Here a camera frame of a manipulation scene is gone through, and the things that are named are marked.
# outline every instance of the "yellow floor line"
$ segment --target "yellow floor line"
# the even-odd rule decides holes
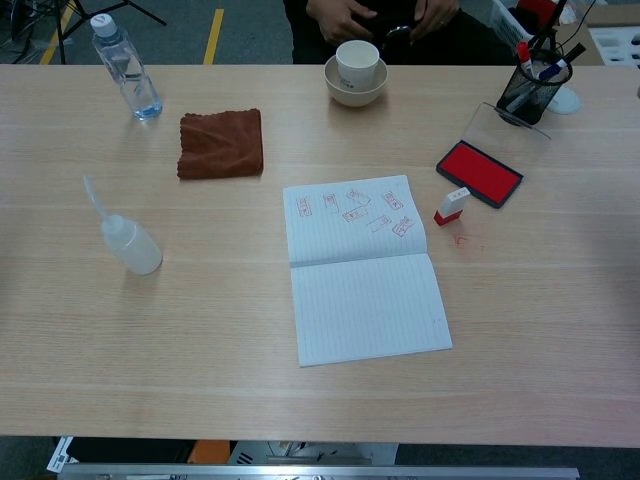
[[[213,59],[216,56],[216,47],[218,46],[218,37],[220,36],[220,28],[222,27],[222,16],[224,10],[216,8],[213,15],[213,23],[211,24],[211,32],[209,32],[209,41],[207,42],[207,50],[204,52],[204,65],[213,65]]]
[[[60,19],[60,26],[62,27],[62,31],[64,32],[67,29],[67,25],[69,25],[69,20],[71,20],[71,15],[73,14],[73,9],[67,5],[67,9],[62,14],[62,18]],[[51,36],[51,41],[49,42],[49,46],[42,54],[42,58],[40,59],[40,65],[49,65],[51,63],[51,59],[53,58],[53,54],[56,52],[56,48],[58,48],[58,29],[53,32]]]

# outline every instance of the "person's hand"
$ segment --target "person's hand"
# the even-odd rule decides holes
[[[411,31],[411,42],[447,25],[459,8],[458,0],[418,0],[414,19],[419,23]]]
[[[307,15],[314,18],[324,39],[332,45],[362,38],[372,40],[373,35],[352,18],[352,14],[370,19],[377,15],[356,0],[309,0]]]

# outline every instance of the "bottle cap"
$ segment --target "bottle cap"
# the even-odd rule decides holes
[[[113,21],[111,15],[106,13],[91,17],[91,28],[96,32],[96,35],[102,38],[110,37],[118,31],[116,22]]]

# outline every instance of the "plastic water bottle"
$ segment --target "plastic water bottle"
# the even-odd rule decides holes
[[[95,32],[93,46],[134,116],[140,120],[157,117],[162,112],[162,100],[140,61],[140,56],[127,31],[118,27],[111,15],[96,15],[91,19]]]

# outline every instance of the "open notebook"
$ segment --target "open notebook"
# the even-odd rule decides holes
[[[451,348],[406,176],[284,189],[301,366]]]

